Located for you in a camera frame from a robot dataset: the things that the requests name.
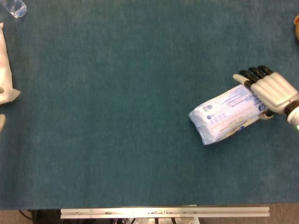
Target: wet wipes package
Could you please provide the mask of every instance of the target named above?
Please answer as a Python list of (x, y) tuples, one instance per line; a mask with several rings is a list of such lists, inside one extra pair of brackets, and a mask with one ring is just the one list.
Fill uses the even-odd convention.
[(259, 119), (266, 106), (252, 91), (238, 85), (196, 107), (189, 117), (204, 145), (218, 142)]

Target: white robotic hand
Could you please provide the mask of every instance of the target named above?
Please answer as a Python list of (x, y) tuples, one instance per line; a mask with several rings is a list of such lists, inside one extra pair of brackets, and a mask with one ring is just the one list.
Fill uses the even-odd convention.
[(277, 72), (266, 66), (241, 70), (233, 78), (250, 88), (271, 112), (287, 115), (287, 121), (299, 130), (299, 93)]

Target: white plastic bag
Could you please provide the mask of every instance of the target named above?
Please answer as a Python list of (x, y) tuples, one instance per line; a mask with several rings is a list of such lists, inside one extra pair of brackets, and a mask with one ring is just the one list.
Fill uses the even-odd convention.
[(266, 106), (243, 85), (206, 101), (189, 117), (201, 135), (204, 145), (218, 142), (259, 119)]
[(20, 94), (20, 91), (13, 89), (12, 75), (2, 28), (3, 23), (0, 23), (0, 104), (11, 102)]

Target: cable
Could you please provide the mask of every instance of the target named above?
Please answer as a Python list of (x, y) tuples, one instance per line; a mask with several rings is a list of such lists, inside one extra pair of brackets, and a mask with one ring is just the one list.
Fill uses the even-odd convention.
[(22, 214), (22, 216), (24, 216), (25, 218), (32, 220), (32, 218), (30, 218), (29, 216), (26, 216), (21, 210), (19, 210), (19, 212), (20, 212), (20, 213)]

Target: barcode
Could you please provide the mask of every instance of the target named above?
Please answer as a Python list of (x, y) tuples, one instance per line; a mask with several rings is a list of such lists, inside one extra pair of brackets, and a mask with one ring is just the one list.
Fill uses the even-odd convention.
[(208, 112), (209, 110), (211, 110), (213, 108), (213, 106), (209, 104), (207, 106), (203, 106), (202, 108), (204, 109), (205, 112)]

